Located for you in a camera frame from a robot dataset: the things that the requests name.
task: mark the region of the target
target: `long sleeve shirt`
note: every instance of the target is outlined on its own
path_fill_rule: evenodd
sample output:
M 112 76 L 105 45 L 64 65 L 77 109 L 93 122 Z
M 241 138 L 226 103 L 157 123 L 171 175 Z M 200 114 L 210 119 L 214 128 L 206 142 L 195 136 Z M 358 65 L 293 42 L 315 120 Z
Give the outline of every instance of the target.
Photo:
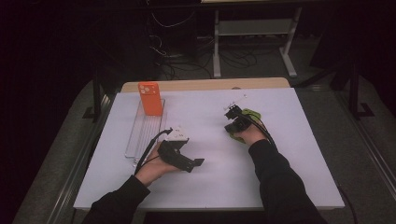
M 248 153 L 260 180 L 260 195 L 268 223 L 327 223 L 306 195 L 302 179 L 268 141 L 254 143 Z M 132 175 L 119 189 L 93 203 L 83 223 L 130 224 L 136 207 L 148 195 L 149 190 Z

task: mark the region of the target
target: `orange object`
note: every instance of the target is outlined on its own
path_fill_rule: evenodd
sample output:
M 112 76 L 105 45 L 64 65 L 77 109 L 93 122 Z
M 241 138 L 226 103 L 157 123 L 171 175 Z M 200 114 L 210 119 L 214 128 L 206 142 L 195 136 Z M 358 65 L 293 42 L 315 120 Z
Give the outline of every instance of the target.
M 156 82 L 139 82 L 137 87 L 145 114 L 148 116 L 161 116 L 163 114 L 163 102 L 161 101 L 158 84 Z

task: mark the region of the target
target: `person's left hand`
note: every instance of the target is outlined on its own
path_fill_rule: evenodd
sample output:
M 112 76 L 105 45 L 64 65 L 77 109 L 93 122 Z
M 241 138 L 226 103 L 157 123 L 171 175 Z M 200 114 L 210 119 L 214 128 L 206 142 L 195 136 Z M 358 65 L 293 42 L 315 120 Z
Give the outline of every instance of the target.
M 158 148 L 160 147 L 161 142 L 158 143 L 154 149 L 152 149 L 151 153 L 148 155 L 146 162 L 143 163 L 144 165 L 140 168 L 139 172 L 135 175 L 135 177 L 142 182 L 143 185 L 148 187 L 153 181 L 160 178 L 162 175 L 180 171 L 173 165 L 170 165 L 163 160 L 161 160 L 158 154 Z

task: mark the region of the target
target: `desk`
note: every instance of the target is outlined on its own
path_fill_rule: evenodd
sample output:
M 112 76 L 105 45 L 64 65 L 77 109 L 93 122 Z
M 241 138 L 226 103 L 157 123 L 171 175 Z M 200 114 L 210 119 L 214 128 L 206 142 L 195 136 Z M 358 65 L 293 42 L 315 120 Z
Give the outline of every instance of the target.
M 93 202 L 119 188 L 134 173 L 133 163 L 124 157 L 124 152 L 139 102 L 138 93 L 134 92 L 136 85 L 125 84 L 114 101 L 74 204 L 78 209 L 89 209 Z M 181 149 L 182 153 L 205 161 L 191 173 L 168 174 L 157 180 L 149 187 L 151 193 L 139 209 L 262 209 L 259 181 L 254 175 L 248 147 L 232 140 L 223 128 L 230 121 L 222 108 L 242 94 L 247 99 L 239 105 L 262 113 L 279 151 L 305 182 L 314 205 L 319 209 L 344 206 L 297 95 L 285 79 L 165 81 L 159 85 L 169 106 L 166 127 L 183 126 L 190 141 Z M 262 88 L 246 89 L 250 85 Z M 227 90 L 233 87 L 242 90 Z

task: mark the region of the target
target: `hand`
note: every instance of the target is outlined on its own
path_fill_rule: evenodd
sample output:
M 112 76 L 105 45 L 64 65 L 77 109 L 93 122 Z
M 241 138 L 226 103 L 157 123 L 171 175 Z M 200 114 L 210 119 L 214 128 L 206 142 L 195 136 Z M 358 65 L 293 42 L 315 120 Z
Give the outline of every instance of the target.
M 240 133 L 234 133 L 233 136 L 243 138 L 248 146 L 253 145 L 259 140 L 267 139 L 262 131 L 260 131 L 260 129 L 257 128 L 254 124 L 250 124 L 250 126 L 246 130 Z
M 135 175 L 135 177 L 140 180 L 146 187 L 148 187 L 152 182 L 156 179 L 160 178 L 162 175 L 173 172 L 180 171 L 173 165 L 170 165 L 163 160 L 161 160 L 158 154 L 158 148 L 161 143 L 158 143 L 154 149 L 152 149 L 151 153 L 148 155 L 146 159 L 146 163 L 143 163 L 143 166 L 140 168 L 139 172 Z

